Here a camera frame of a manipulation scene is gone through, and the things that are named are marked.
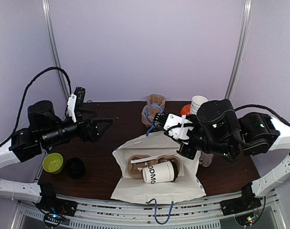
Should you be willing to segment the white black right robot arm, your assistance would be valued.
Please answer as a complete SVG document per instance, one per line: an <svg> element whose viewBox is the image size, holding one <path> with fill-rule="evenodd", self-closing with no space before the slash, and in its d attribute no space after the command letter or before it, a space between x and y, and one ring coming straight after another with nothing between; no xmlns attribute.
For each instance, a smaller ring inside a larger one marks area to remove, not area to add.
<svg viewBox="0 0 290 229"><path fill-rule="evenodd" d="M228 99L209 101L200 106L196 115L167 129L180 143L178 154L194 159L198 150L224 157L235 162L236 157L263 154L275 149L290 151L290 123L278 114L252 112L237 118L236 110ZM242 188L237 199L240 210L248 210L255 200L264 197L271 189L290 176L290 152L285 159L263 178Z"/></svg>

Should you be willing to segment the stack of black cup lids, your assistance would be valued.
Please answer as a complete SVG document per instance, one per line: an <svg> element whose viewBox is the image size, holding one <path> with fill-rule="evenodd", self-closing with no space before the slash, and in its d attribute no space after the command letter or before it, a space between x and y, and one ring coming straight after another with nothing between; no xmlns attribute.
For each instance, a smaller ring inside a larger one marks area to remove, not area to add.
<svg viewBox="0 0 290 229"><path fill-rule="evenodd" d="M85 174L85 165L78 157L73 157L65 163L65 170L72 179L81 178Z"/></svg>

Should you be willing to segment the black plastic cup lid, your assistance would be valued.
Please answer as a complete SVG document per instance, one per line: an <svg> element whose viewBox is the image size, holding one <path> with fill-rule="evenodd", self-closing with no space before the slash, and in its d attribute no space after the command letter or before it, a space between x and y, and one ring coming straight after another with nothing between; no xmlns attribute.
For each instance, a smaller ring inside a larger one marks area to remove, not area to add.
<svg viewBox="0 0 290 229"><path fill-rule="evenodd" d="M172 164L172 167L173 167L173 173L174 173L174 176L173 176L173 180L172 182L174 182L177 177L178 177L178 174L179 174L179 170L178 170L178 166L176 165L175 162L171 161L171 164Z"/></svg>

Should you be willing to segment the blue checkered paper bag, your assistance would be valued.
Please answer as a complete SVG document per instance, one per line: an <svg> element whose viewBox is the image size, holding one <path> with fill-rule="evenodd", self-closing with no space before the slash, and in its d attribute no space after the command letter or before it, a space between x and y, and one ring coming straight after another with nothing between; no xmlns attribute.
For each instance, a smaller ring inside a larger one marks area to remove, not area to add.
<svg viewBox="0 0 290 229"><path fill-rule="evenodd" d="M194 159L177 153L179 144L163 131L127 141L112 153L121 179L111 198L133 204L174 204L201 198L205 190L197 178L201 152Z"/></svg>

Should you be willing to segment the single white paper cup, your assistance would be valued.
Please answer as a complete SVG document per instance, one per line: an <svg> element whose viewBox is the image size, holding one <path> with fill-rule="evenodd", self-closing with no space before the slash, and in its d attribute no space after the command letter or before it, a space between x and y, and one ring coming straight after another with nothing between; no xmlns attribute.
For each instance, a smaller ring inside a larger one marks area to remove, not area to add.
<svg viewBox="0 0 290 229"><path fill-rule="evenodd" d="M145 167L142 175L146 184L172 182L174 173L171 161Z"/></svg>

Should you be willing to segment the stack of paper cups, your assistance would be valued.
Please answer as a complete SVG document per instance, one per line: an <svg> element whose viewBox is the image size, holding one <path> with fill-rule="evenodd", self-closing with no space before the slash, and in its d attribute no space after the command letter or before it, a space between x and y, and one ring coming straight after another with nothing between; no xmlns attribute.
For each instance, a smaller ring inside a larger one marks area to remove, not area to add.
<svg viewBox="0 0 290 229"><path fill-rule="evenodd" d="M201 95L193 96L191 100L190 114L195 115L199 110L200 106L206 102L208 102L208 99Z"/></svg>

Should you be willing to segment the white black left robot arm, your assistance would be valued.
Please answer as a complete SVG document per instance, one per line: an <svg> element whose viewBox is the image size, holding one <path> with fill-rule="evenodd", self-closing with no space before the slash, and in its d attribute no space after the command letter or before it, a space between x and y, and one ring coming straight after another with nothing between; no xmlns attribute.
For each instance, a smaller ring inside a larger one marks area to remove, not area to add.
<svg viewBox="0 0 290 229"><path fill-rule="evenodd" d="M95 116L76 121L61 120L54 113L53 103L36 102L27 109L29 127L14 131L0 144L0 169L34 158L54 146L68 144L78 137L83 142L97 142L112 125L112 119ZM56 212L61 202L50 183L21 183L0 179L0 198L42 203L50 212Z"/></svg>

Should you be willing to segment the white straw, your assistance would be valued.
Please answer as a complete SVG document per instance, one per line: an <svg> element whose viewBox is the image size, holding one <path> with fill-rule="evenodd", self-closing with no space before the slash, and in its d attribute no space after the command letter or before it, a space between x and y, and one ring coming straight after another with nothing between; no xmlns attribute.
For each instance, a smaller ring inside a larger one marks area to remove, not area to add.
<svg viewBox="0 0 290 229"><path fill-rule="evenodd" d="M141 158L141 159L133 159L130 161L131 164L135 164L135 163L143 163L143 162L147 162L147 161L151 161L151 160L155 160L157 159L158 156L150 156L150 157L146 157L146 158Z"/></svg>

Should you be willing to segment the single brown pulp cup carrier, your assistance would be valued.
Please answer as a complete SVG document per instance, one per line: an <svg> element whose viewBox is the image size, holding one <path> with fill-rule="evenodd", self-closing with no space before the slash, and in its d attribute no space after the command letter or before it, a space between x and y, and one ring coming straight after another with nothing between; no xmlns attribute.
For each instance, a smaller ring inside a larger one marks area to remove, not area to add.
<svg viewBox="0 0 290 229"><path fill-rule="evenodd" d="M178 166L178 170L180 170L180 161L178 159L178 157L176 157L175 155L160 155L158 156L157 159L155 160L151 160L151 161L147 161L147 162L143 162L143 163L135 163L135 164L131 164L130 161L133 159L141 159L141 158L146 158L146 157L150 157L149 155L134 155L131 156L127 162L128 164L128 174L132 177L132 178L143 178L142 175L142 170L145 167L148 166L152 166L152 165L156 165L156 164L160 164L166 161L173 161L176 163L176 165Z"/></svg>

